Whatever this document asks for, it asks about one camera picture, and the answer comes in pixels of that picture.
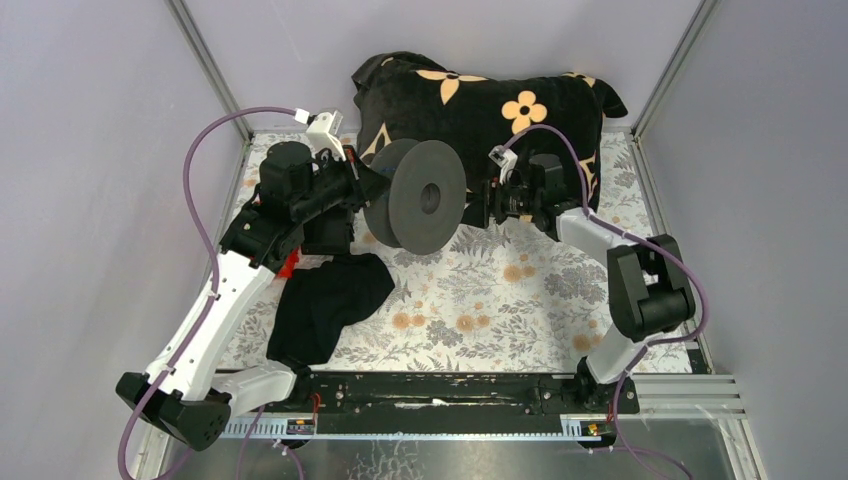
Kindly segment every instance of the red component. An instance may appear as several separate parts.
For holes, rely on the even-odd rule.
[[[300,255],[298,252],[300,249],[297,249],[289,255],[289,258],[286,259],[286,264],[283,265],[283,268],[277,273],[277,278],[291,278],[292,273],[294,273],[294,266],[297,265],[298,260],[300,260]]]

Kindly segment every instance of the black bracket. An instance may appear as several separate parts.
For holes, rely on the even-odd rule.
[[[126,372],[121,376],[115,392],[130,408],[135,409],[150,384],[146,374]],[[141,418],[159,430],[201,451],[221,436],[230,421],[230,395],[211,391],[205,400],[187,402],[180,392],[153,393],[145,405]]]
[[[648,241],[682,258],[677,241],[670,235]],[[686,274],[653,250],[642,245],[610,249],[607,268],[612,321],[634,342],[655,333],[672,332],[695,315],[695,298]],[[656,275],[657,281],[646,284],[643,272]]]

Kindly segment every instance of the black cloth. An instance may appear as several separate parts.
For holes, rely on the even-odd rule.
[[[265,356],[291,367],[327,363],[342,328],[371,316],[394,288],[386,265],[371,253],[295,270],[280,297]]]
[[[352,79],[362,120],[357,152],[366,165],[392,141],[441,140],[462,160],[468,189],[480,193],[483,183],[498,173],[489,151],[527,125],[544,123],[573,144],[589,183],[589,207],[598,208],[604,116],[627,115],[618,94],[603,80],[566,73],[500,81],[460,75],[411,52],[375,55]],[[568,190],[579,198],[579,174],[555,135],[531,131],[513,148],[519,159],[539,153],[559,156]]]

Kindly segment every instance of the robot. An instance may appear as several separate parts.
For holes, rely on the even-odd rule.
[[[343,252],[352,239],[353,212],[359,209],[366,210],[366,218],[376,215],[389,223],[399,215],[392,196],[387,196],[394,192],[397,175],[393,179],[386,175],[388,172],[369,168],[353,148],[342,146],[335,137],[341,121],[338,112],[312,116],[299,110],[295,116],[308,125],[307,137],[319,153],[313,156],[307,146],[296,142],[269,149],[253,197],[219,242],[218,271],[213,270],[212,278],[161,353],[143,372],[125,373],[116,387],[117,394],[140,418],[194,450],[214,443],[232,417],[272,402],[297,410],[318,392],[319,385],[330,383],[316,381],[316,375],[308,370],[293,371],[276,361],[228,374],[216,373],[216,365],[247,309],[292,252],[306,245],[315,252]],[[445,147],[441,144],[434,148],[446,152]],[[393,160],[399,163],[398,169],[409,154],[408,149],[401,150],[406,153]],[[448,163],[458,162],[450,152],[442,157]],[[554,413],[605,413],[620,378],[625,382],[623,388],[632,391],[632,380],[623,378],[623,374],[629,373],[629,366],[646,345],[694,316],[689,279],[665,256],[591,221],[580,198],[564,188],[563,168],[571,167],[568,162],[546,154],[519,159],[504,147],[496,147],[491,157],[501,175],[487,182],[482,194],[472,201],[463,198],[460,208],[464,210],[457,212],[455,205],[448,206],[450,221],[456,222],[452,229],[460,219],[485,227],[491,219],[500,223],[510,217],[532,216],[535,227],[552,241],[572,245],[608,269],[614,325],[600,345],[580,360],[573,378],[533,377],[536,383],[522,391],[522,398],[531,399],[528,402],[535,405],[548,405],[545,401],[551,401],[553,391],[559,399]],[[513,175],[512,171],[521,174]],[[458,183],[464,197],[464,178]],[[442,192],[442,198],[450,195]],[[377,211],[386,208],[388,215]],[[388,241],[399,241],[403,247],[409,237],[404,232]],[[659,235],[648,241],[681,258],[671,236]],[[426,250],[419,244],[411,248],[413,253]],[[656,282],[647,284],[646,274],[654,276]],[[212,293],[213,286],[217,293]],[[438,376],[432,374],[430,378],[436,381]],[[399,382],[397,388],[405,387]],[[472,400],[465,402],[492,405],[498,403],[499,395],[469,397]],[[340,415],[345,412],[343,396],[339,390],[335,398],[340,401],[333,402]],[[501,404],[516,402],[521,403],[510,396],[509,402]],[[531,412],[529,407],[519,408]],[[633,408],[638,411],[638,405],[631,407],[631,412]]]

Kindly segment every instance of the white connector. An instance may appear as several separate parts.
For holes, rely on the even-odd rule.
[[[506,182],[509,172],[512,171],[518,163],[518,155],[516,155],[512,150],[498,145],[489,152],[489,158],[501,167],[499,181],[500,184],[503,185],[504,182]]]
[[[336,138],[336,133],[338,133],[342,124],[342,118],[342,114],[338,110],[321,112],[315,116],[315,119],[306,128],[306,138],[309,139],[309,143],[315,148],[316,152],[329,148],[333,157],[344,160],[342,142]]]

